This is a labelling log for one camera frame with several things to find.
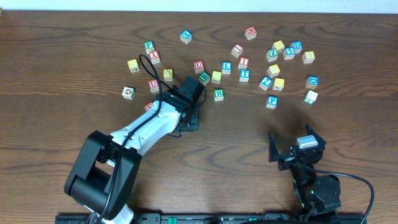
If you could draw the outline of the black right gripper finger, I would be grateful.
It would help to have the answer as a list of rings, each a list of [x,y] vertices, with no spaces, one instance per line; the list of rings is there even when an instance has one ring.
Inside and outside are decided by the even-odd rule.
[[[268,133],[269,135],[269,162],[276,162],[279,160],[279,151],[278,148],[275,144],[273,135],[271,133]]]
[[[326,141],[318,135],[308,123],[306,124],[306,130],[308,135],[312,135],[317,140],[319,146],[324,146],[326,144]]]

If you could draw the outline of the red E wooden block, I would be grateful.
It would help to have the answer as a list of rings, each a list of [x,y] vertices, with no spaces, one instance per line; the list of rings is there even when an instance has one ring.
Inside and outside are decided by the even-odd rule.
[[[144,108],[146,111],[149,111],[152,108],[152,103],[148,103]]]

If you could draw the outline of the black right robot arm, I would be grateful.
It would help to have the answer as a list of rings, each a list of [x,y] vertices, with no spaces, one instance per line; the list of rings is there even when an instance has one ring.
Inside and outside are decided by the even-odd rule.
[[[306,130],[307,135],[298,138],[296,145],[283,154],[269,135],[269,162],[277,162],[280,171],[291,171],[295,196],[302,203],[297,215],[302,220],[341,206],[339,179],[333,174],[317,176],[313,166],[322,159],[326,141],[309,124]]]

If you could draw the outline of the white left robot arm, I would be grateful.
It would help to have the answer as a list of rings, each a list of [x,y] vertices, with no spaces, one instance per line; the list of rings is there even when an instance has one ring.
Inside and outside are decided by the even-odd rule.
[[[89,209],[97,223],[131,223],[128,207],[143,155],[162,137],[198,128],[204,84],[187,77],[181,87],[159,93],[147,111],[126,127],[92,132],[65,182],[64,192]]]

